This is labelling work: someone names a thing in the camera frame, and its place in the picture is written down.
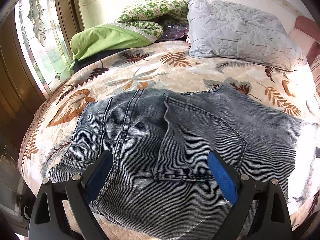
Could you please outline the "lime green cloth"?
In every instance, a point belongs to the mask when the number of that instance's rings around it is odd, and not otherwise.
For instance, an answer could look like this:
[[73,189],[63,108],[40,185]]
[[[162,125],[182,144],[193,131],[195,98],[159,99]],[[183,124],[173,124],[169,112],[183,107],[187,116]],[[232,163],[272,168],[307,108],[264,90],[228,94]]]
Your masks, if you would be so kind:
[[97,25],[72,37],[70,41],[72,65],[101,51],[144,47],[157,39],[158,37],[147,29],[122,23]]

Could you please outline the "striped floral pillow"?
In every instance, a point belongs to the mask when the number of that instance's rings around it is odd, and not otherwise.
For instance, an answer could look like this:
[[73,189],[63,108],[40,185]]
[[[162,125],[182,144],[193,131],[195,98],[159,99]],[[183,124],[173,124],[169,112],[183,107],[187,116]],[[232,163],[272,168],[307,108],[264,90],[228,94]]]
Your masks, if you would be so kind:
[[317,93],[320,93],[320,55],[318,54],[310,65],[314,84],[316,86]]

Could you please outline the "leaf patterned bed blanket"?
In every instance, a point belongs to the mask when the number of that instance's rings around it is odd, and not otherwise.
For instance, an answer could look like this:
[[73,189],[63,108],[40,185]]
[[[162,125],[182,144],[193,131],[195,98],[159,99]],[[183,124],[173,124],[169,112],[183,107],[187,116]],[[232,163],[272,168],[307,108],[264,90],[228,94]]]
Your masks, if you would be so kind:
[[22,177],[38,193],[41,180],[69,148],[89,102],[137,89],[191,92],[219,84],[267,107],[319,122],[319,87],[307,63],[288,72],[235,59],[196,59],[186,42],[161,42],[98,60],[59,85],[35,113],[23,138],[18,160]]

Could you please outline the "green white patterned blanket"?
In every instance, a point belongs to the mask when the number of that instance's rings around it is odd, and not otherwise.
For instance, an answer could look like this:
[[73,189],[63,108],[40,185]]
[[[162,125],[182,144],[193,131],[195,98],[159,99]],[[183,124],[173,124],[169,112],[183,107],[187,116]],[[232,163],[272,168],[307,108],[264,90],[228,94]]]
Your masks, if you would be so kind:
[[163,25],[188,24],[187,14],[185,0],[140,0],[126,7],[116,23],[147,29],[159,39]]

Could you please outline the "grey quilted pillow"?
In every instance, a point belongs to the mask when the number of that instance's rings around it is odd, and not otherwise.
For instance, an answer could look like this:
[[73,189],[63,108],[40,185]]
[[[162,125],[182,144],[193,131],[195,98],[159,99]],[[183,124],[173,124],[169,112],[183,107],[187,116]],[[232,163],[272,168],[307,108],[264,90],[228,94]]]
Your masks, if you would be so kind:
[[223,57],[294,71],[307,60],[278,18],[242,4],[187,0],[189,54]]

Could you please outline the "purple cloth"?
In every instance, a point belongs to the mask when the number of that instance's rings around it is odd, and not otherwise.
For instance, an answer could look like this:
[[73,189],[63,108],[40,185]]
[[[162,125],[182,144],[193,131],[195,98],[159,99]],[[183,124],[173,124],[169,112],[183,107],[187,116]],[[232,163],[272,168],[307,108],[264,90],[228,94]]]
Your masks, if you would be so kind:
[[189,25],[163,25],[163,34],[157,42],[181,40],[186,41],[189,32]]

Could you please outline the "stained glass window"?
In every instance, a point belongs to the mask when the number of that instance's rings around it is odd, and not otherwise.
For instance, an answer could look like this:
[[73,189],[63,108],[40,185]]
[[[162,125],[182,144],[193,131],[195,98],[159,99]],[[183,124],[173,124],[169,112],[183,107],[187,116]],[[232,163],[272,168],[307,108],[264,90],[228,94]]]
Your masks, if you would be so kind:
[[73,74],[55,0],[19,0],[14,14],[24,59],[47,98]]

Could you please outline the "grey blue denim pants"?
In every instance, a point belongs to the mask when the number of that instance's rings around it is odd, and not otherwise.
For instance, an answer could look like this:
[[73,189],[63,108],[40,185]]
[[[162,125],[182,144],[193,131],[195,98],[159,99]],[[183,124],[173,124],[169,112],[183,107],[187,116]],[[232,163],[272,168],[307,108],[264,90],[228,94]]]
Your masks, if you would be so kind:
[[305,127],[224,85],[195,93],[135,90],[85,107],[49,177],[81,174],[108,150],[113,160],[92,203],[96,212],[160,239],[210,239],[231,205],[208,168],[209,152],[255,180],[276,178],[287,191]]

